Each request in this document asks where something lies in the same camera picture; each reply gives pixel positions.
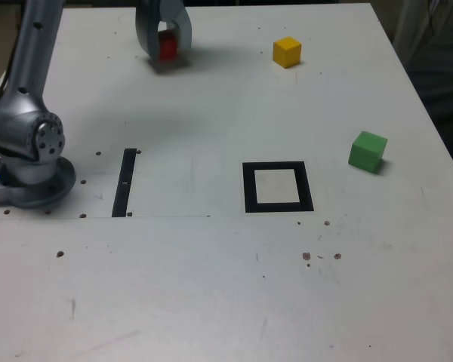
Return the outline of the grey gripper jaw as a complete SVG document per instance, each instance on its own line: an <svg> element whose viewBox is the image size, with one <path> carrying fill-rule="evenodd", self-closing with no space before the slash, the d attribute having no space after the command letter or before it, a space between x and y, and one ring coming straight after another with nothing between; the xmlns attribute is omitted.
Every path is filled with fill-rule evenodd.
<svg viewBox="0 0 453 362"><path fill-rule="evenodd" d="M160 54L159 23L161 15L159 0L140 0L136 7L135 27L137 39L151 60L157 61Z"/></svg>
<svg viewBox="0 0 453 362"><path fill-rule="evenodd" d="M192 24L182 0L162 0L161 20L176 35L180 50L191 48Z"/></svg>

